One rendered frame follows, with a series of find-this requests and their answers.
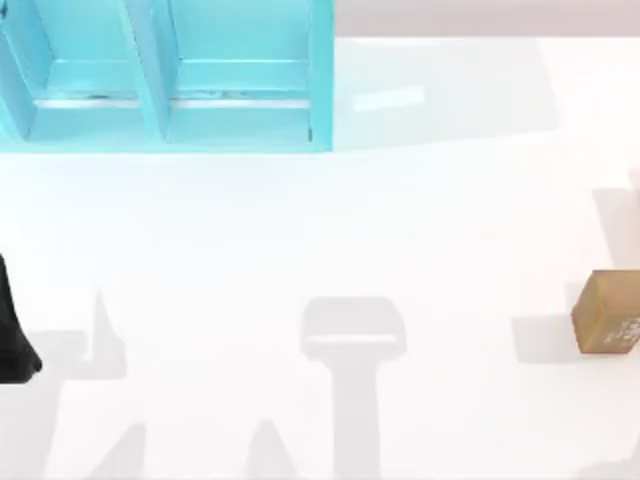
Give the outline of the light blue rack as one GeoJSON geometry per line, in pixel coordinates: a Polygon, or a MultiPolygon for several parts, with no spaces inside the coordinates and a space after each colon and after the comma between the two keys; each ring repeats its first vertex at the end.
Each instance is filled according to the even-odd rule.
{"type": "Polygon", "coordinates": [[[0,154],[326,152],[335,0],[0,0],[0,154]]]}

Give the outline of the brown book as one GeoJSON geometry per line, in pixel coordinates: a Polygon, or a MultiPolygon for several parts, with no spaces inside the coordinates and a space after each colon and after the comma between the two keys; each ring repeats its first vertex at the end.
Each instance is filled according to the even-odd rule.
{"type": "Polygon", "coordinates": [[[571,320],[582,354],[628,354],[640,341],[640,269],[593,270],[571,320]]]}

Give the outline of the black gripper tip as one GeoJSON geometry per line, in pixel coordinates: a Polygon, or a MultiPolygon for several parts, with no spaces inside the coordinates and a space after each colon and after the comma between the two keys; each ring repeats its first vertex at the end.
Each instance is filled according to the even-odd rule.
{"type": "Polygon", "coordinates": [[[19,322],[0,254],[0,384],[25,384],[42,370],[41,357],[19,322]]]}

